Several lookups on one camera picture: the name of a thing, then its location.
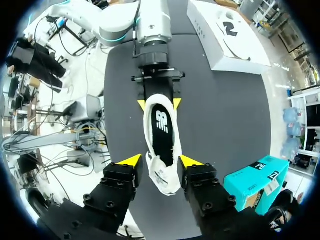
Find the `white sneaker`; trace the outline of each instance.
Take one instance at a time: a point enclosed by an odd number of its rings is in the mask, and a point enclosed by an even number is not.
[[[162,194],[175,195],[181,188],[177,168],[182,147],[177,113],[166,96],[155,94],[147,99],[143,128],[149,148],[145,156],[149,177]]]

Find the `dark gray table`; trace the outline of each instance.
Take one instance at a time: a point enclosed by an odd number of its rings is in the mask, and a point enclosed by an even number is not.
[[[170,0],[173,40],[171,66],[184,71],[178,126],[183,154],[211,163],[218,178],[236,172],[270,153],[271,122],[261,76],[211,71],[202,45],[187,17],[186,0]],[[138,70],[133,43],[114,48],[108,58],[104,86],[105,123],[113,162],[145,155],[143,111],[137,103]],[[173,240],[201,235],[184,193],[164,196],[144,165],[143,178],[130,211],[147,239]]]

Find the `printed logo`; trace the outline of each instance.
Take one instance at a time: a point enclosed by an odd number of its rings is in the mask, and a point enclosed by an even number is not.
[[[169,133],[168,131],[168,118],[166,113],[161,112],[161,111],[156,111],[156,120],[158,121],[156,123],[156,127],[158,129],[161,129],[162,131],[166,132],[167,134]]]

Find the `shoe insole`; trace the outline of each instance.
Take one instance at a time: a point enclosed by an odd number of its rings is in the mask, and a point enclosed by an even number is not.
[[[152,109],[151,121],[154,152],[169,167],[174,163],[174,132],[170,114],[164,106],[157,104]]]

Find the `white floor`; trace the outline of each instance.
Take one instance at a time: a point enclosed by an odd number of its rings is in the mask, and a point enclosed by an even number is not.
[[[68,26],[76,33],[80,30],[78,26],[70,21],[68,22]],[[272,64],[272,68],[265,72],[262,77],[269,101],[271,118],[270,155],[279,158],[281,157],[280,151],[282,144],[287,139],[286,126],[283,121],[283,109],[290,107],[290,103],[287,100],[287,89],[295,87],[292,84],[293,79],[296,79],[296,86],[299,86],[299,81],[297,79],[300,79],[300,77],[299,73],[292,73],[291,67],[295,69],[295,66],[293,65],[294,63],[291,62],[288,52],[282,42],[276,37],[272,39],[271,42],[264,36],[260,35],[255,28],[254,31],[263,44]],[[64,32],[62,34],[62,40],[65,47],[72,53],[82,46],[68,32]],[[86,53],[80,57],[72,57],[64,51],[58,36],[50,41],[50,46],[57,51],[58,55],[63,55],[69,59],[69,63],[64,63],[64,67],[70,70],[70,78],[72,81],[72,87],[69,89],[69,93],[64,92],[60,94],[53,94],[53,103],[56,105],[55,110],[62,111],[66,106],[68,106],[71,100],[76,100],[87,94],[98,96],[104,89],[105,69],[110,49],[104,49],[103,51],[105,52],[102,52],[99,47],[93,48],[87,50]],[[38,99],[40,100],[39,106],[50,106],[52,91],[42,84],[39,88]],[[45,123],[41,126],[41,135],[56,133],[60,130],[60,125],[51,127],[48,123]],[[66,149],[67,148],[63,146],[48,146],[41,149],[41,154],[44,157],[53,159]],[[85,174],[88,171],[90,170],[80,169],[77,170],[77,173]],[[92,173],[90,176],[75,176],[63,171],[62,169],[55,169],[54,173],[65,187],[65,190],[71,200],[80,206],[84,205],[83,195],[90,193],[103,177],[102,172]],[[66,194],[60,184],[52,174],[48,173],[48,178],[50,184],[45,183],[42,186],[42,191],[52,192],[60,200],[66,197]],[[306,192],[312,184],[310,179],[296,175],[292,172],[288,173],[286,180],[289,182],[287,188],[291,189],[295,195],[298,195],[301,192]],[[136,226],[130,214],[127,215],[123,225],[129,226],[129,232],[133,237],[141,236],[139,228]],[[125,235],[123,228],[120,229],[119,232]]]

